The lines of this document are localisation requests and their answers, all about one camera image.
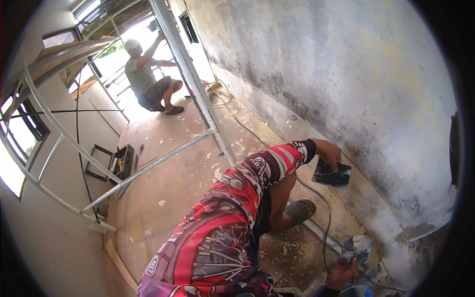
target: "dark shorts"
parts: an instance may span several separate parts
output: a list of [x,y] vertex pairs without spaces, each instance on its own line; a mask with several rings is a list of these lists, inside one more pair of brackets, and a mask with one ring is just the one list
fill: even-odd
[[261,202],[257,208],[256,222],[251,230],[251,239],[249,241],[249,245],[256,256],[259,252],[259,238],[271,230],[269,223],[270,211],[270,191],[267,188],[262,194]]
[[163,99],[163,95],[170,86],[170,81],[173,81],[173,91],[178,90],[180,85],[183,83],[181,80],[172,79],[171,77],[164,77],[160,79],[155,84],[153,84],[153,86],[148,89],[145,94],[138,98],[140,106],[148,110],[156,106]]

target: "scaffolding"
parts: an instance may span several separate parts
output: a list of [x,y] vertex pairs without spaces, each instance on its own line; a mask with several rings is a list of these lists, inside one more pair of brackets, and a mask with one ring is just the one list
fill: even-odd
[[[134,1],[131,4],[127,5],[123,9],[121,9],[119,12],[127,9],[128,7],[138,3],[140,0]],[[99,202],[103,201],[105,198],[109,197],[113,193],[119,191],[122,187],[127,186],[130,184],[133,180],[135,180],[137,177],[140,175],[144,174],[151,168],[157,166],[158,164],[164,162],[165,160],[169,159],[170,157],[174,156],[176,153],[181,152],[182,150],[192,146],[193,144],[197,143],[198,141],[206,138],[207,136],[212,136],[213,140],[217,144],[219,150],[221,151],[221,154],[226,156],[229,163],[231,165],[234,165],[236,163],[236,158],[230,148],[230,145],[228,141],[223,137],[221,128],[219,126],[219,122],[216,120],[216,115],[214,113],[214,110],[212,109],[211,102],[209,101],[208,95],[206,94],[206,91],[204,89],[204,86],[198,77],[198,73],[196,72],[196,69],[191,61],[191,58],[185,48],[185,45],[183,44],[183,41],[180,38],[180,35],[178,33],[178,30],[173,22],[173,20],[170,17],[170,13],[168,11],[168,8],[165,6],[165,3],[162,0],[149,0],[150,5],[152,7],[153,12],[155,13],[155,16],[157,18],[157,21],[162,29],[162,31],[165,33],[165,36],[167,38],[167,41],[169,43],[169,46],[171,48],[172,54],[175,57],[175,62],[177,63],[177,66],[182,74],[186,78],[185,82],[188,82],[189,86],[194,90],[194,102],[195,105],[198,109],[199,114],[201,115],[203,119],[203,123],[207,127],[207,130],[200,134],[199,136],[189,140],[185,144],[180,145],[179,147],[175,148],[169,153],[166,153],[165,155],[155,159],[153,162],[142,168],[141,170],[135,172],[134,174],[130,175],[128,178],[125,180],[121,180],[118,178],[116,175],[114,175],[113,172],[109,171],[107,168],[105,168],[102,164],[99,163],[98,160],[96,160],[91,154],[89,154],[82,146],[76,142],[76,140],[73,139],[73,137],[66,131],[66,129],[61,125],[61,123],[55,118],[53,115],[53,112],[46,106],[45,102],[41,98],[41,95],[38,92],[37,86],[51,78],[53,75],[59,73],[62,69],[68,67],[69,65],[80,61],[84,60],[89,67],[91,68],[94,76],[96,77],[97,81],[101,85],[102,89],[106,92],[107,96],[109,99],[114,103],[115,107],[117,107],[117,111],[120,111],[122,115],[125,117],[125,119],[129,122],[129,119],[126,117],[126,115],[123,113],[123,110],[119,108],[117,103],[113,100],[112,96],[109,94],[107,88],[104,86],[102,81],[99,79],[97,73],[95,70],[92,68],[89,60],[87,57],[94,55],[95,53],[99,52],[100,50],[104,50],[108,46],[110,46],[112,43],[116,42],[118,39],[122,39],[120,37],[120,33],[117,29],[116,26],[114,26],[114,29],[116,30],[117,34],[119,37],[117,38],[107,38],[107,39],[100,39],[100,40],[91,40],[91,41],[82,41],[77,45],[68,47],[67,49],[60,50],[59,52],[52,53],[50,55],[47,55],[45,57],[40,58],[39,60],[37,59],[35,62],[33,62],[30,65],[26,64],[26,61],[23,57],[23,72],[19,73],[18,75],[14,76],[13,79],[9,81],[7,84],[7,91],[15,91],[14,94],[17,94],[20,85],[26,81],[26,84],[28,85],[28,88],[25,88],[21,91],[19,95],[13,96],[13,102],[11,103],[8,111],[3,115],[3,120],[5,121],[5,126],[6,126],[6,131],[5,133],[0,134],[0,139],[2,143],[5,146],[5,149],[9,153],[9,155],[12,157],[16,165],[20,168],[22,173],[25,175],[28,181],[30,181],[32,184],[34,184],[38,189],[40,189],[45,195],[47,195],[49,198],[51,198],[53,201],[67,209],[68,211],[72,212],[73,214],[82,217],[86,221],[97,224],[102,228],[105,228],[106,230],[110,230],[113,232],[117,232],[117,228],[108,225],[107,223],[96,220],[96,218],[87,215],[86,212],[90,209],[92,209],[96,204]],[[106,19],[101,25],[104,23],[112,20],[114,15]],[[25,101],[28,96],[33,95],[35,98],[36,102],[40,106],[42,112],[44,115],[50,120],[52,125],[60,132],[60,137],[58,138],[56,144],[54,145],[53,149],[49,153],[49,156],[47,157],[43,168],[40,171],[40,174],[38,178],[34,177],[24,166],[23,164],[19,161],[19,159],[16,157],[15,152],[13,151],[12,147],[9,145],[8,140],[7,140],[7,135],[9,134],[9,123],[11,114],[13,111],[18,108],[20,103]],[[102,196],[97,198],[95,201],[87,205],[84,209],[78,210],[74,208],[73,206],[69,205],[68,203],[64,202],[62,199],[57,197],[54,193],[52,193],[50,190],[48,190],[42,183],[41,180],[44,176],[44,173],[51,162],[52,158],[54,157],[55,153],[57,152],[58,148],[60,145],[64,142],[67,141],[69,142],[73,148],[78,151],[82,156],[84,156],[90,163],[92,163],[97,169],[99,169],[102,173],[104,173],[106,176],[108,176],[111,180],[117,183],[116,186],[114,186],[112,189],[108,190],[106,193],[104,193]]]

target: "man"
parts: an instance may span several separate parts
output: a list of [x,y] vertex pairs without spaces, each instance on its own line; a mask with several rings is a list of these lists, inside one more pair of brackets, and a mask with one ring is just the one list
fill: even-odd
[[155,81],[152,66],[171,67],[175,63],[165,60],[155,60],[152,58],[158,45],[165,39],[165,34],[161,33],[153,42],[152,46],[141,56],[143,50],[138,40],[126,41],[125,50],[130,55],[130,59],[125,64],[125,75],[130,82],[139,104],[150,111],[164,111],[167,115],[177,115],[185,108],[173,106],[170,102],[171,95],[181,89],[183,82],[170,77],[164,77]]
[[[145,269],[137,295],[276,296],[258,265],[259,237],[308,219],[306,199],[286,207],[295,170],[320,155],[336,171],[341,150],[321,139],[266,148],[226,169]],[[336,296],[357,264],[339,265],[320,296]]]

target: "white cap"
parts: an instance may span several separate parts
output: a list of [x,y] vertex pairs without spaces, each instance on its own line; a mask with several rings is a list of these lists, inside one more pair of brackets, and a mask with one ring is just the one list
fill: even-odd
[[125,51],[129,51],[132,48],[136,48],[140,45],[140,42],[137,39],[129,39],[125,42],[124,49]]

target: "concrete floor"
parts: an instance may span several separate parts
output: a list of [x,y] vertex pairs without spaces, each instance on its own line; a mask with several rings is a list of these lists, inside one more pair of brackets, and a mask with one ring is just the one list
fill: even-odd
[[[147,113],[132,120],[124,128],[118,144],[120,147],[130,144],[138,150],[141,144],[145,145],[139,158],[139,168],[205,130],[192,101],[177,104],[186,108],[180,115]],[[227,105],[217,106],[215,110],[238,161],[264,146],[237,123],[231,112],[266,144],[284,143],[236,99]],[[137,178],[119,201],[112,197],[108,200],[107,222],[117,227],[117,233],[105,234],[104,244],[111,238],[137,282],[150,259],[181,219],[229,166],[228,161],[218,154],[218,148],[211,137],[208,137]],[[312,169],[309,166],[302,166],[298,175],[302,181],[322,193],[330,203],[331,235],[343,242],[346,235],[366,233],[337,193],[310,182]],[[316,194],[297,182],[290,201],[302,198],[310,199],[316,204],[317,212],[312,219],[319,225],[326,226],[326,205]],[[272,275],[277,287],[299,287],[303,291],[314,279],[325,280],[327,276],[322,247],[322,241],[311,231],[303,225],[297,225],[279,234],[264,235],[261,238],[260,265]],[[135,296],[110,257],[106,255],[104,258],[110,296]],[[337,260],[336,253],[327,249],[326,258],[329,269],[333,269]],[[376,252],[371,253],[367,264],[375,268],[381,278],[387,278],[386,269]]]

